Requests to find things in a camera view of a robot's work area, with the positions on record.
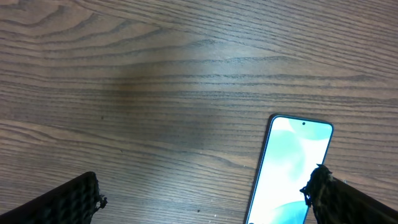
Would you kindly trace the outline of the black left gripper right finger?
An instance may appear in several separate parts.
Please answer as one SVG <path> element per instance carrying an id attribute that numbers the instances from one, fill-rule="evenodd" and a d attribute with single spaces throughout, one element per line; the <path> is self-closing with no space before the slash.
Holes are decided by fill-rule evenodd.
<path id="1" fill-rule="evenodd" d="M 318 224 L 397 224 L 397 211 L 333 177 L 319 164 L 300 189 Z"/>

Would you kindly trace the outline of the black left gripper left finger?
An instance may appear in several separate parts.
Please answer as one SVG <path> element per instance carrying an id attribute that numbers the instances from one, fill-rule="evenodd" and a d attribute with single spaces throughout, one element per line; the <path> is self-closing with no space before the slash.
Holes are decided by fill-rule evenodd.
<path id="1" fill-rule="evenodd" d="M 1 224 L 90 224 L 107 204 L 94 172 L 82 175 L 1 215 Z"/>

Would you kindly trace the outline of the Galaxy smartphone with teal screen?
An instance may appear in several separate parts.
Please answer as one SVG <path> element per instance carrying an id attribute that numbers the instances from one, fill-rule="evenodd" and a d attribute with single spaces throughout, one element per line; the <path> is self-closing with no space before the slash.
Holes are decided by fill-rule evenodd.
<path id="1" fill-rule="evenodd" d="M 319 119 L 269 117 L 244 224 L 304 224 L 308 206 L 301 189 L 324 163 L 333 132 Z"/>

